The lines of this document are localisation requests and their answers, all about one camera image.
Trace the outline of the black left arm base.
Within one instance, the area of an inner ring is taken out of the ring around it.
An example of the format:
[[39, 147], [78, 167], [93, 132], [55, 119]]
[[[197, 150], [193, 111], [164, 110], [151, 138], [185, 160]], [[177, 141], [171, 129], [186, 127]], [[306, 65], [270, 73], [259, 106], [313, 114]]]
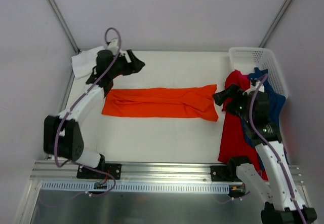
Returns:
[[90, 170], [85, 167], [79, 167], [76, 177], [78, 179], [94, 179], [94, 180], [103, 180], [105, 177], [111, 179], [111, 177], [102, 172], [109, 173], [113, 176], [114, 179], [120, 180], [120, 175], [122, 173], [122, 164], [117, 163], [105, 163], [103, 168], [95, 168], [95, 171]]

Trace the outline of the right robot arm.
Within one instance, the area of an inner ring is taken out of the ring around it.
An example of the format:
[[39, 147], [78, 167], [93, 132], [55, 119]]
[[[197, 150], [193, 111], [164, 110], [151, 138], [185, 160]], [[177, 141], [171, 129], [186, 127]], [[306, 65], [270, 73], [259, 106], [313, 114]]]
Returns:
[[261, 222], [314, 223], [316, 211], [306, 205], [293, 181], [282, 137], [277, 125], [270, 119], [270, 101], [261, 82], [253, 82], [246, 91], [232, 84], [215, 93], [213, 99], [218, 106], [226, 99], [231, 100], [225, 106], [226, 111], [243, 120], [247, 136], [263, 163], [268, 182], [247, 162], [246, 157], [240, 157], [238, 163], [226, 169], [230, 180], [241, 180], [263, 204]]

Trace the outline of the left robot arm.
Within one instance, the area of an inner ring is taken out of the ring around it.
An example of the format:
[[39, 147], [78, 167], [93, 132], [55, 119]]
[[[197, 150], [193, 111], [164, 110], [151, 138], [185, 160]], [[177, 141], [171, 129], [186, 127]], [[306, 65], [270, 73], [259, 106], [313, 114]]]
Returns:
[[81, 133], [81, 124], [97, 102], [105, 99], [118, 76], [138, 73], [145, 63], [132, 50], [113, 54], [111, 49], [97, 53], [96, 65], [86, 80], [84, 89], [72, 106], [56, 116], [44, 120], [44, 152], [53, 155], [55, 161], [65, 158], [88, 169], [94, 178], [106, 172], [105, 157], [87, 149]]

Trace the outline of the orange t shirt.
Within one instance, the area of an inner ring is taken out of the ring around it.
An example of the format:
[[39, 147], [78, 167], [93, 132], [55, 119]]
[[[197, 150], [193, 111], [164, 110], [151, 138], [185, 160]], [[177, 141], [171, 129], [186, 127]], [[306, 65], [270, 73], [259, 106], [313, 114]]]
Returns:
[[102, 108], [105, 116], [125, 118], [201, 118], [216, 122], [212, 95], [216, 85], [192, 88], [112, 89]]

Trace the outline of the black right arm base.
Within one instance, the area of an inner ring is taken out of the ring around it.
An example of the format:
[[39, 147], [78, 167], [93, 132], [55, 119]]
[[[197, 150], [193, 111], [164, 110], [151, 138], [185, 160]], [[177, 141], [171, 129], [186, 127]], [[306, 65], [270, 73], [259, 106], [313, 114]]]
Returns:
[[236, 175], [236, 169], [227, 165], [212, 165], [210, 166], [210, 176], [212, 182], [239, 182], [240, 179]]

